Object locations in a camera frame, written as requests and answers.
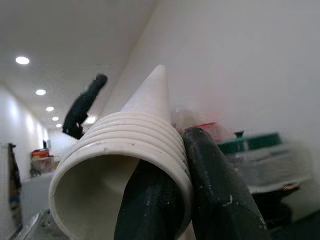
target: plastic container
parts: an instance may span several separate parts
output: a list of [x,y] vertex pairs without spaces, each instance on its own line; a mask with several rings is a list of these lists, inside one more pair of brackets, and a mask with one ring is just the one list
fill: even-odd
[[295,144],[226,154],[253,193],[270,192],[310,178],[308,160]]

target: black tool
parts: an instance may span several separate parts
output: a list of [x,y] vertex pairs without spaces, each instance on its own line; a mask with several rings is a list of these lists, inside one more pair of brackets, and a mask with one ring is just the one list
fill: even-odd
[[88,89],[74,101],[64,119],[62,127],[63,133],[75,139],[80,139],[84,135],[81,124],[88,117],[87,112],[107,81],[108,77],[106,75],[98,74]]

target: red object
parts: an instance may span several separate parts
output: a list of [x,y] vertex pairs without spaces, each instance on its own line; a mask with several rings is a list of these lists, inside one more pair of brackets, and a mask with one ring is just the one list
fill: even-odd
[[195,125],[194,127],[203,129],[206,132],[208,132],[215,142],[221,142],[223,140],[221,129],[219,128],[218,125],[216,125],[215,122],[199,124],[199,125]]
[[48,149],[43,149],[43,150],[34,150],[31,153],[32,158],[46,158],[49,157],[49,150]]

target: white plastic cone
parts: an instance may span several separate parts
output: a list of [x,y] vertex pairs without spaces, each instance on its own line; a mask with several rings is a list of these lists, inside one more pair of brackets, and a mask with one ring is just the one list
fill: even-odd
[[99,119],[60,160],[49,190],[57,225],[74,240],[111,240],[126,184],[139,160],[165,171],[191,219],[192,184],[183,141],[170,125],[166,70],[159,65],[120,112]]
[[170,123],[169,90],[166,67],[158,65],[123,106],[121,112],[142,112]]

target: green lid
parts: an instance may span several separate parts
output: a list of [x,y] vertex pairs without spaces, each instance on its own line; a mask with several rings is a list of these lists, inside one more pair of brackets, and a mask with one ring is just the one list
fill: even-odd
[[243,132],[236,132],[235,135],[237,138],[219,142],[217,144],[224,154],[235,154],[261,148],[269,148],[282,143],[277,132],[253,136],[242,136]]

